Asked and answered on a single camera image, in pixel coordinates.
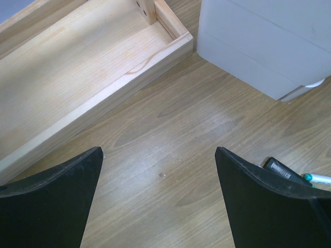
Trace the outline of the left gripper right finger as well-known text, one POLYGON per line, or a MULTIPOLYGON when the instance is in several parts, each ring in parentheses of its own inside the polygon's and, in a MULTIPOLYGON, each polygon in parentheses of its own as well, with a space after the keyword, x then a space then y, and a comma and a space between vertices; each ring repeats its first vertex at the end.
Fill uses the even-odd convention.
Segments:
POLYGON ((217 173, 235 247, 330 247, 330 192, 282 178, 224 147, 217 173))

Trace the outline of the green black highlighter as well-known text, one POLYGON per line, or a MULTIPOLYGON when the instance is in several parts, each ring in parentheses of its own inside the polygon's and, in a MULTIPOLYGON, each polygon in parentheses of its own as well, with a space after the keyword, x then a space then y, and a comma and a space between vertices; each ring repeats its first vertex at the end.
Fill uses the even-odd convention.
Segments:
POLYGON ((312 183, 304 179, 301 175, 291 170, 289 167, 274 157, 269 157, 264 163, 263 168, 289 181, 293 181, 308 187, 313 187, 312 183))

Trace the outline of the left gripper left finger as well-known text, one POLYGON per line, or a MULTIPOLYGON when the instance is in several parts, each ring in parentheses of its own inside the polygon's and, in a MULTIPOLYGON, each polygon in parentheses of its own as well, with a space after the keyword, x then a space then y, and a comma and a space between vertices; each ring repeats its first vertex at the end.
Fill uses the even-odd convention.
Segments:
POLYGON ((1 186, 1 247, 80 247, 103 163, 101 147, 1 186))

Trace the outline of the white drawer cabinet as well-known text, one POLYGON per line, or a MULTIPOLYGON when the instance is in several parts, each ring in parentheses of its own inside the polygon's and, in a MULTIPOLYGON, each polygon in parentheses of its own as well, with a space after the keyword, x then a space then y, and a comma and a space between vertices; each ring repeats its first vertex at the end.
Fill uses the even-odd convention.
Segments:
POLYGON ((330 1, 203 1, 197 53, 289 100, 330 76, 330 1))

